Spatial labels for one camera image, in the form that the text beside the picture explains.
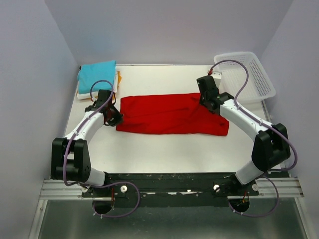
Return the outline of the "red t shirt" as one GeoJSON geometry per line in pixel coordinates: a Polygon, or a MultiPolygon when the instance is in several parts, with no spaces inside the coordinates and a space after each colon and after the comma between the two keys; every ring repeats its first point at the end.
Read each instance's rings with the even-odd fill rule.
{"type": "Polygon", "coordinates": [[[117,131],[140,134],[208,134],[226,136],[229,121],[199,103],[200,93],[121,98],[123,122],[117,131]]]}

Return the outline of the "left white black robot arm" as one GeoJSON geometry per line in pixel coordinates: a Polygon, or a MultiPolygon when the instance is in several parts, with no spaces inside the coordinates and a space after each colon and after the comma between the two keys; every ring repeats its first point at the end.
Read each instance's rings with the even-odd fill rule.
{"type": "Polygon", "coordinates": [[[85,109],[80,123],[63,138],[52,142],[51,178],[62,180],[66,185],[76,183],[93,186],[98,196],[110,193],[107,173],[91,166],[88,144],[102,126],[117,126],[123,115],[112,102],[113,92],[99,90],[97,100],[85,109]]]}

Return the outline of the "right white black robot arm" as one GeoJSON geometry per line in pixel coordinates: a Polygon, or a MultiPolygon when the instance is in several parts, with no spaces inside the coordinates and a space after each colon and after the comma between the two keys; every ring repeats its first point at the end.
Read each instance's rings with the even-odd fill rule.
{"type": "Polygon", "coordinates": [[[230,177],[227,187],[235,195],[247,190],[247,184],[281,164],[291,156],[286,127],[258,119],[238,104],[229,93],[219,93],[212,76],[198,78],[200,104],[210,112],[234,123],[253,141],[251,159],[230,177]]]}

